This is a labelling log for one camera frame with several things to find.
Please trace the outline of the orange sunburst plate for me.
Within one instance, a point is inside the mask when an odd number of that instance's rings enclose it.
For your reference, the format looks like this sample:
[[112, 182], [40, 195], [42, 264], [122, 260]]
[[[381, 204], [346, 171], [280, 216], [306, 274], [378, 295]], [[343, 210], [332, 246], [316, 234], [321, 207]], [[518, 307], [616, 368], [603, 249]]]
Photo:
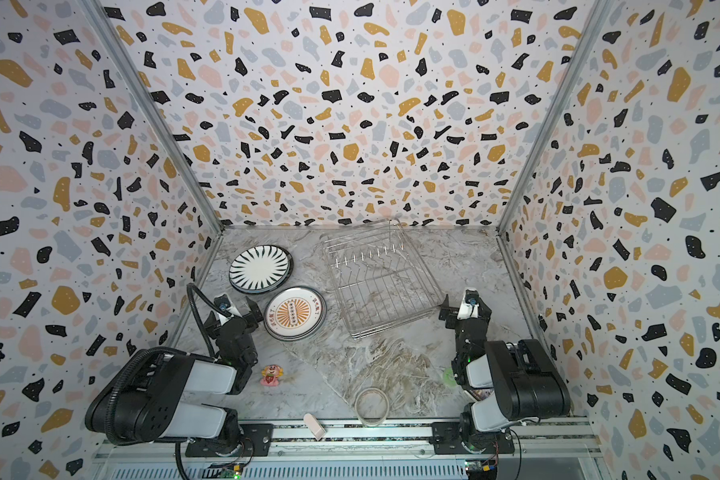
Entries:
[[295, 342], [315, 334], [327, 311], [324, 297], [316, 290], [295, 286], [275, 295], [267, 305], [264, 326], [275, 339]]

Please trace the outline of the white striped plate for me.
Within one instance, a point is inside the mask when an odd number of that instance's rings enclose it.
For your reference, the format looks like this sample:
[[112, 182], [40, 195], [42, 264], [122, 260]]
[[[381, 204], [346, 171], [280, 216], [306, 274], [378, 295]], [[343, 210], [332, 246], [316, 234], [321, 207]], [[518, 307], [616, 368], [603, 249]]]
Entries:
[[244, 294], [264, 294], [276, 290], [291, 275], [290, 253], [272, 244], [257, 245], [242, 251], [231, 262], [228, 279]]

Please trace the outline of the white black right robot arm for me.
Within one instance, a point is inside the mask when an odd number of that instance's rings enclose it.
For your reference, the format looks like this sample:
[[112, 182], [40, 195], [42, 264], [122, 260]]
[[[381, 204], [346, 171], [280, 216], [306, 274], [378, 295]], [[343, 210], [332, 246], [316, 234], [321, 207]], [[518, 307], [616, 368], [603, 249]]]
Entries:
[[489, 340], [491, 310], [477, 298], [459, 307], [444, 302], [439, 319], [454, 332], [454, 381], [467, 393], [486, 391], [488, 396], [464, 408], [453, 433], [435, 427], [437, 444], [454, 442], [474, 453], [499, 452], [500, 434], [510, 427], [568, 415], [570, 393], [539, 341]]

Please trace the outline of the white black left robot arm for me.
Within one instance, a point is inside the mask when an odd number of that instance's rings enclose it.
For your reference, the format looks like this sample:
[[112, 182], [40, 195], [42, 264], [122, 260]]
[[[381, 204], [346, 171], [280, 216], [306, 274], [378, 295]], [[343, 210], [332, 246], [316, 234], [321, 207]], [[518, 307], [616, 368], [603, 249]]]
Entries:
[[228, 407], [192, 404], [190, 393], [238, 395], [248, 383], [258, 354], [252, 333], [264, 316], [245, 300], [243, 314], [228, 298], [214, 299], [216, 311], [203, 324], [217, 346], [216, 357], [154, 347], [136, 351], [95, 397], [84, 424], [115, 446], [196, 440], [227, 454], [243, 443], [238, 414]]

